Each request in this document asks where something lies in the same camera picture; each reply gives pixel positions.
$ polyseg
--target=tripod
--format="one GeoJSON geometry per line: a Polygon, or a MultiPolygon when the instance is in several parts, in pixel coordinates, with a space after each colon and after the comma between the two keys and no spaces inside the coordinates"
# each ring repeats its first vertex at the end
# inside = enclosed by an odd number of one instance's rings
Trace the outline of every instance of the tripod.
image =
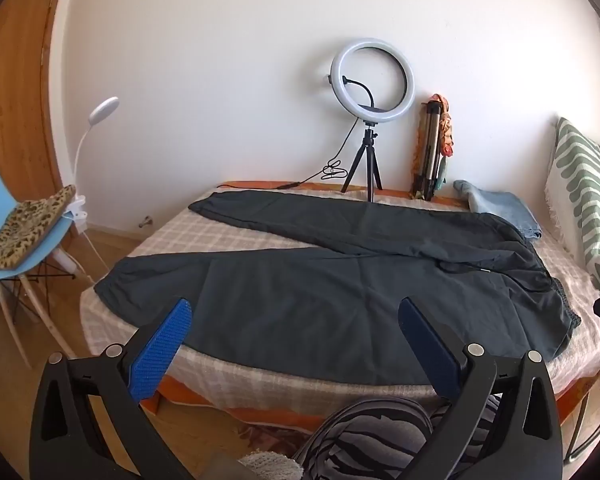
{"type": "Polygon", "coordinates": [[[380,171],[378,170],[378,161],[376,160],[376,150],[374,149],[374,139],[378,136],[378,134],[374,133],[373,131],[373,127],[376,126],[375,123],[369,123],[365,121],[365,124],[365,137],[362,139],[362,145],[353,159],[353,164],[351,165],[349,174],[344,181],[341,192],[344,193],[347,191],[347,187],[349,187],[349,183],[353,178],[353,174],[356,172],[358,164],[360,163],[360,159],[362,158],[362,153],[366,151],[366,201],[373,202],[374,179],[376,180],[376,186],[378,186],[378,189],[382,189],[382,183],[380,182],[380,171]]]}

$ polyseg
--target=green striped pillow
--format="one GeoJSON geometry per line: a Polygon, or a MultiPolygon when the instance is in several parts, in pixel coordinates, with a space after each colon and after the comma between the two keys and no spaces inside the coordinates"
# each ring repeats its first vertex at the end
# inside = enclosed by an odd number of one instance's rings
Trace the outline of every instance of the green striped pillow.
{"type": "Polygon", "coordinates": [[[600,145],[565,118],[556,128],[545,191],[563,244],[600,290],[600,145]]]}

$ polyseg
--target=mattress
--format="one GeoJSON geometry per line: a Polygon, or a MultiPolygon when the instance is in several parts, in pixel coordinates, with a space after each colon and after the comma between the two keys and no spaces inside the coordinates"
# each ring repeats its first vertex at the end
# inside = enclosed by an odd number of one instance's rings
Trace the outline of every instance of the mattress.
{"type": "MultiPolygon", "coordinates": [[[[212,192],[235,192],[230,187],[212,192]]],[[[352,190],[293,189],[279,192],[308,194],[341,200],[365,200],[366,192],[352,190]]],[[[462,210],[398,196],[376,195],[376,202],[432,210],[462,210]]],[[[600,370],[600,319],[592,305],[600,296],[589,275],[579,268],[560,244],[544,230],[534,242],[538,255],[564,287],[572,309],[582,318],[567,349],[548,364],[554,392],[560,394],[581,377],[600,370]]],[[[185,209],[145,240],[130,256],[202,251],[247,251],[265,248],[297,248],[308,244],[277,235],[237,228],[205,219],[185,209]]],[[[93,288],[80,298],[80,319],[90,351],[100,354],[112,343],[124,343],[136,328],[115,316],[97,297],[93,288]]],[[[305,415],[327,416],[347,403],[369,395],[409,397],[426,402],[435,397],[429,385],[366,386],[311,380],[225,362],[181,346],[167,373],[188,389],[221,409],[291,410],[305,415]]]]}

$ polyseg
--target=wooden door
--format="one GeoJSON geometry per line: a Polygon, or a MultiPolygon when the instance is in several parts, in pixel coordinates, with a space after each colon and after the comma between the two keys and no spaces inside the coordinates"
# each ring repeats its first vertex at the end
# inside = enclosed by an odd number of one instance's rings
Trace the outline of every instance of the wooden door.
{"type": "Polygon", "coordinates": [[[0,175],[16,200],[61,187],[48,125],[48,40],[57,0],[0,5],[0,175]]]}

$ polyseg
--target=zebra print fabric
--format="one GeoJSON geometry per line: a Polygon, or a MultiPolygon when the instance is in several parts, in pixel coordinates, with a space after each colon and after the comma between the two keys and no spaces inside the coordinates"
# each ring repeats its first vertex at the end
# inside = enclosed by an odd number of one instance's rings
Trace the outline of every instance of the zebra print fabric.
{"type": "MultiPolygon", "coordinates": [[[[429,418],[413,400],[359,400],[331,415],[296,453],[294,459],[304,469],[302,480],[394,480],[431,436],[448,407],[429,418]]],[[[490,396],[454,475],[477,461],[497,409],[498,399],[490,396]]]]}

